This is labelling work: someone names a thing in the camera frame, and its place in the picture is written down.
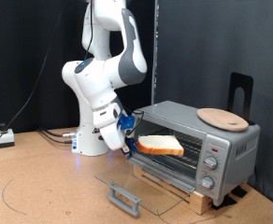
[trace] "toaster oven handle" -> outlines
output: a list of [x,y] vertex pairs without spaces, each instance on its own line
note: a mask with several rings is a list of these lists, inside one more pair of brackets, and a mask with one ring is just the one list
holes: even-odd
[[[131,215],[138,217],[140,215],[140,212],[138,211],[138,204],[142,201],[137,196],[133,195],[132,193],[128,192],[127,190],[121,188],[120,186],[116,185],[115,183],[108,184],[110,187],[110,192],[108,194],[108,198],[118,205],[121,209],[124,211],[130,213]],[[129,199],[133,202],[133,206],[129,206],[127,203],[124,203],[120,199],[116,197],[116,191],[119,192],[121,195]]]

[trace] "table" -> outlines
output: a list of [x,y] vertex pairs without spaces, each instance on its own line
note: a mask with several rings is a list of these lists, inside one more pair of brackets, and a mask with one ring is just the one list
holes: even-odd
[[120,150],[86,157],[40,133],[15,134],[15,147],[0,148],[0,223],[273,223],[273,202],[248,185],[243,199],[232,196],[237,204],[203,216],[178,204],[159,217],[140,207],[132,217],[94,177],[125,160]]

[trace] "bread slice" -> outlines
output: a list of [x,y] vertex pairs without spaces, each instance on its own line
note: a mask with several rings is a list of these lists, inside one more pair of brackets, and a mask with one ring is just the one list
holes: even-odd
[[174,135],[148,135],[138,137],[137,148],[147,154],[183,155],[184,149]]

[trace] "round wooden board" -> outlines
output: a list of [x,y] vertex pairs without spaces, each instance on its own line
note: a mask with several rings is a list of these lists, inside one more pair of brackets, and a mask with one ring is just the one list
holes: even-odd
[[198,109],[197,114],[204,122],[231,132],[242,132],[249,127],[245,119],[221,109],[202,108]]

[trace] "black backdrop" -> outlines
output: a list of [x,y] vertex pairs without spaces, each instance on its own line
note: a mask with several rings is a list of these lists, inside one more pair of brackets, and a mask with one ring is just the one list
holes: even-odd
[[[79,0],[0,1],[0,122],[9,122],[26,102],[50,46],[59,14],[64,13],[36,92],[11,128],[29,132],[79,125],[78,100],[62,80],[66,62],[83,60],[81,45],[87,3]],[[143,83],[116,90],[122,103],[136,109],[151,103],[151,66],[154,38],[154,0],[133,1],[148,74]],[[120,33],[111,35],[111,53],[122,51]]]
[[160,0],[156,103],[226,109],[232,72],[253,77],[256,176],[273,201],[273,1]]

